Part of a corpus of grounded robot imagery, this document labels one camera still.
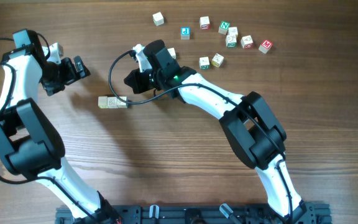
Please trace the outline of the green edged picture block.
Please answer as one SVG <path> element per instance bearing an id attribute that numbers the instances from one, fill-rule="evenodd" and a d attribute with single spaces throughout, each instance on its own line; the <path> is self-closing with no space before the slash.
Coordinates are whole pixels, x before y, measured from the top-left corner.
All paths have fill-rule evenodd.
<path id="1" fill-rule="evenodd" d="M 200 57 L 199 66 L 201 70 L 208 70 L 210 68 L 209 57 Z"/>

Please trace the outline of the yellow edged wooden block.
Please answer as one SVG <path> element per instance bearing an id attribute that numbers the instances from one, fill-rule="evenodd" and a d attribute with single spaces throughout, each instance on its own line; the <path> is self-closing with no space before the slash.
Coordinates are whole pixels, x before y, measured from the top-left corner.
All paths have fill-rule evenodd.
<path id="1" fill-rule="evenodd" d="M 107 96 L 99 96 L 98 97 L 98 106 L 99 108 L 108 108 L 108 97 Z"/>

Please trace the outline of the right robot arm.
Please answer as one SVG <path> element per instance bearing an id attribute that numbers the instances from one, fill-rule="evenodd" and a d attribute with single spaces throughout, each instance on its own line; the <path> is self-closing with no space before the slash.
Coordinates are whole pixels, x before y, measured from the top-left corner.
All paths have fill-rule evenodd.
<path id="1" fill-rule="evenodd" d="M 258 93 L 231 93 L 210 83 L 196 70 L 179 66 L 162 40 L 146 46 L 138 44 L 128 54 L 139 65 L 124 79 L 135 94 L 160 90 L 215 117 L 236 157 L 256 170 L 268 205 L 278 218 L 286 223 L 300 219 L 303 201 L 286 165 L 287 135 Z"/>

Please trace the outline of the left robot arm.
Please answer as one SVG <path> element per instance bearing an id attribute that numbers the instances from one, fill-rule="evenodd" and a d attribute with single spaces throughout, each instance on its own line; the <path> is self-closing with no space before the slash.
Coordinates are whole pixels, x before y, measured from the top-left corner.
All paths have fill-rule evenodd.
<path id="1" fill-rule="evenodd" d="M 121 223 L 120 214 L 69 165 L 61 136 L 37 105 L 39 86 L 52 96 L 90 71 L 81 57 L 65 58 L 58 43 L 43 46 L 45 37 L 34 30 L 19 30 L 10 40 L 16 47 L 0 61 L 0 181 L 44 185 L 71 211 L 72 223 Z"/>

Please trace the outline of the blue P letter block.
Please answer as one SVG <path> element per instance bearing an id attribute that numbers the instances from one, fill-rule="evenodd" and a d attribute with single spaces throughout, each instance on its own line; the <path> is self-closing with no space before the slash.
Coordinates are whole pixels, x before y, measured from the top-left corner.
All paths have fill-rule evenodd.
<path id="1" fill-rule="evenodd" d="M 180 29 L 181 40 L 189 40 L 190 39 L 190 28 L 182 27 Z"/>

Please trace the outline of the plain wooden block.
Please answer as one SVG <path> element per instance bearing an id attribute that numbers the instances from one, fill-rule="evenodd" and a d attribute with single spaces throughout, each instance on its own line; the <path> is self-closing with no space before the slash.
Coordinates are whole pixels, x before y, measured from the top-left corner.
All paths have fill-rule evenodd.
<path id="1" fill-rule="evenodd" d="M 116 100 L 116 106 L 118 108 L 128 108 L 128 104 L 126 103 L 127 97 L 126 96 L 120 96 Z"/>

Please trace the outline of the blue H letter block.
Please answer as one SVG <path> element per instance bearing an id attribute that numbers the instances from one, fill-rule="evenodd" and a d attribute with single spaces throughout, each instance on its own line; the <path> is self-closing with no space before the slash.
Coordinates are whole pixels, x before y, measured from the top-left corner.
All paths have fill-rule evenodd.
<path id="1" fill-rule="evenodd" d="M 172 56 L 173 59 L 177 58 L 176 52 L 174 48 L 169 48 L 168 49 L 169 54 Z"/>

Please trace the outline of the yellow picture block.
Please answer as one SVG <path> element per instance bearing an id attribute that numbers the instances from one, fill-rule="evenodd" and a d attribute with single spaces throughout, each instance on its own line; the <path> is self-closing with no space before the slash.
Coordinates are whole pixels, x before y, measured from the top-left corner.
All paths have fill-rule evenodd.
<path id="1" fill-rule="evenodd" d="M 211 64 L 215 67 L 220 67 L 222 64 L 223 64 L 223 61 L 224 61 L 224 57 L 220 54 L 215 54 L 212 61 L 211 61 Z"/>

